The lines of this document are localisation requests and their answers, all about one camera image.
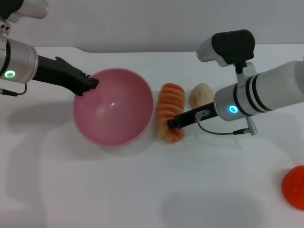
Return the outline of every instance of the green led light ring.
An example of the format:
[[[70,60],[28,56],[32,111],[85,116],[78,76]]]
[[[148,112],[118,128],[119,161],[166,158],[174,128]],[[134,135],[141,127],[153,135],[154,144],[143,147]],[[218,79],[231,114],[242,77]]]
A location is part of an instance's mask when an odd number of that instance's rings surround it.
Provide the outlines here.
[[[8,70],[7,72],[5,72],[4,76],[10,78],[10,77],[14,77],[15,74],[16,74],[15,71]]]

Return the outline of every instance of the white wall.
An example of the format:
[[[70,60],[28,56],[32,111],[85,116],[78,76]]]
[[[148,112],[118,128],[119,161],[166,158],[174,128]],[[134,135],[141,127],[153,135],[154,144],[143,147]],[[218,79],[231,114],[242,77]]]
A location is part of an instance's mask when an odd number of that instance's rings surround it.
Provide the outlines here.
[[[48,0],[10,38],[89,52],[192,51],[209,36],[248,29],[256,43],[304,43],[304,0]]]

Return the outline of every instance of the bowl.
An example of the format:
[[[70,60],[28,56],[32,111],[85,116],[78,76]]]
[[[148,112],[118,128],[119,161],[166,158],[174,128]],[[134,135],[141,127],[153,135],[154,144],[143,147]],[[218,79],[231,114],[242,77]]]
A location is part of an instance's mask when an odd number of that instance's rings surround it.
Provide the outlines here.
[[[154,112],[153,92],[146,80],[122,68],[102,70],[91,77],[99,80],[96,89],[74,98],[74,118],[80,132],[107,147],[138,139]]]

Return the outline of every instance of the bowl rim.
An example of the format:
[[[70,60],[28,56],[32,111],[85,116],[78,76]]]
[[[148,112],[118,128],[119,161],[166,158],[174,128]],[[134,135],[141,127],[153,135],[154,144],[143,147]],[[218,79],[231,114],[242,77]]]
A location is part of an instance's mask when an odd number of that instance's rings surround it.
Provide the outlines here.
[[[88,140],[90,140],[91,142],[94,142],[98,145],[101,145],[101,146],[105,146],[105,147],[109,147],[109,148],[114,148],[114,147],[121,147],[121,146],[126,146],[126,145],[129,145],[131,143],[133,143],[134,141],[138,140],[147,130],[148,128],[150,127],[151,125],[151,122],[153,120],[153,117],[154,117],[154,112],[155,112],[155,99],[154,99],[154,94],[153,94],[153,90],[151,88],[151,86],[149,85],[149,83],[147,82],[147,80],[141,76],[140,74],[136,73],[135,71],[133,70],[129,70],[129,69],[126,69],[126,68],[120,68],[120,67],[113,67],[113,68],[107,68],[107,69],[103,69],[103,70],[100,70],[94,74],[92,74],[90,77],[93,77],[99,73],[102,73],[104,71],[108,71],[108,70],[125,70],[125,71],[129,71],[129,72],[132,72],[134,74],[136,74],[141,80],[143,80],[145,82],[145,84],[148,86],[148,88],[150,89],[150,93],[151,93],[151,96],[152,96],[152,112],[151,112],[151,116],[150,116],[150,119],[147,123],[147,125],[145,126],[145,128],[134,138],[132,138],[131,140],[129,141],[126,141],[126,142],[123,142],[123,143],[119,143],[119,144],[104,144],[104,143],[99,143],[99,142],[96,142],[94,140],[92,140],[91,138],[89,138],[78,126],[77,124],[77,121],[75,119],[75,98],[77,97],[77,95],[74,96],[74,100],[73,100],[73,117],[74,117],[74,122],[77,126],[77,129],[81,132],[81,134],[87,138]]]

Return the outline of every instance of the led light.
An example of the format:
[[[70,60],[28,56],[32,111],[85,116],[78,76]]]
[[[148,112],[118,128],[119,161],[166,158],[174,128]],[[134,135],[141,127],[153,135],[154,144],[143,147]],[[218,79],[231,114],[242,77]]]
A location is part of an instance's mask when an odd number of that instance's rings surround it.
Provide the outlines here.
[[[232,112],[232,113],[237,113],[238,108],[232,105],[232,106],[229,107],[229,111]]]
[[[7,72],[5,72],[4,74],[5,77],[14,77],[15,76],[15,71],[12,71],[12,70],[8,70]]]

